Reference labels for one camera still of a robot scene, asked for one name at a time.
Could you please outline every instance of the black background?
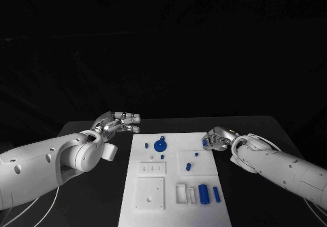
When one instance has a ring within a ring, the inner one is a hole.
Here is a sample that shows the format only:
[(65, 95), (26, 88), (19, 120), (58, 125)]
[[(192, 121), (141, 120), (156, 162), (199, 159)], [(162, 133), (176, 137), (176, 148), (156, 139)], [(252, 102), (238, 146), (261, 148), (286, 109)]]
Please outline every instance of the black background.
[(324, 1), (2, 4), (2, 141), (49, 139), (110, 110), (271, 115), (326, 167)]

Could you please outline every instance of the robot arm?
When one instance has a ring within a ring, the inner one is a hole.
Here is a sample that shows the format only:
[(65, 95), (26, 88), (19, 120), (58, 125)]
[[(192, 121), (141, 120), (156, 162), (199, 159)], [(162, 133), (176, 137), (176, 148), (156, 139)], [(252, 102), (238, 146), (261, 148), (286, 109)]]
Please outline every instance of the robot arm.
[(107, 112), (91, 130), (0, 154), (0, 210), (39, 198), (88, 172), (101, 158), (113, 161), (117, 146), (105, 142), (117, 131), (140, 132), (140, 128), (129, 123), (140, 123), (139, 114)]
[(239, 136), (221, 127), (202, 138), (203, 148), (225, 150), (231, 145), (231, 161), (251, 173), (260, 173), (278, 186), (327, 209), (327, 170), (293, 155), (273, 150), (260, 138)]

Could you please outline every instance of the black table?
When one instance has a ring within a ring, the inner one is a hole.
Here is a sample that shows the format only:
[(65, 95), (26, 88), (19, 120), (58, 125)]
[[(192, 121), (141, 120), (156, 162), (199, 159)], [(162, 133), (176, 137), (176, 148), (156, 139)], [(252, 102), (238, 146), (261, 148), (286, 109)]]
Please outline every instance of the black table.
[[(69, 122), (58, 136), (91, 128), (94, 121)], [(273, 141), (281, 150), (303, 158), (277, 120), (271, 116), (147, 119), (139, 124), (141, 134), (208, 132), (215, 126), (239, 134), (254, 133)], [(58, 200), (39, 227), (118, 226), (133, 133), (116, 135), (110, 143), (118, 146), (113, 162), (101, 159), (97, 167), (59, 188)], [(231, 161), (231, 149), (214, 152), (226, 207), (234, 227), (324, 226), (300, 196), (290, 193), (258, 174), (247, 172)], [(33, 227), (52, 204), (56, 190), (13, 222)], [(10, 217), (28, 207), (15, 209)]]

